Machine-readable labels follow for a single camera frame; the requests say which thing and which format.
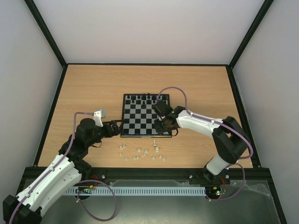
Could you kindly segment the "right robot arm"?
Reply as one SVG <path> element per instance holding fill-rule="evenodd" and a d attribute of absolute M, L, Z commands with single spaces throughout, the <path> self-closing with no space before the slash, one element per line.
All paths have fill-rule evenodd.
<path fill-rule="evenodd" d="M 228 116 L 215 119 L 193 113 L 187 108 L 172 108 L 164 102 L 155 104 L 152 109 L 158 119 L 154 121 L 157 133 L 171 132 L 179 128 L 190 129 L 214 140 L 217 154 L 204 166 L 201 178 L 209 183 L 219 179 L 220 173 L 241 159 L 246 149 L 253 153 L 251 143 L 239 123 Z"/>

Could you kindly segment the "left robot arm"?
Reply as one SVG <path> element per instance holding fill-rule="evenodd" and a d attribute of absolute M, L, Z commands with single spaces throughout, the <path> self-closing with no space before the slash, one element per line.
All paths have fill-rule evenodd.
<path fill-rule="evenodd" d="M 103 138 L 120 134 L 117 121 L 97 125 L 91 118 L 73 125 L 72 134 L 50 165 L 16 196 L 8 195 L 3 203 L 7 224 L 39 224 L 49 208 L 72 186 L 89 182 L 91 165 L 84 161 L 89 147 Z"/>

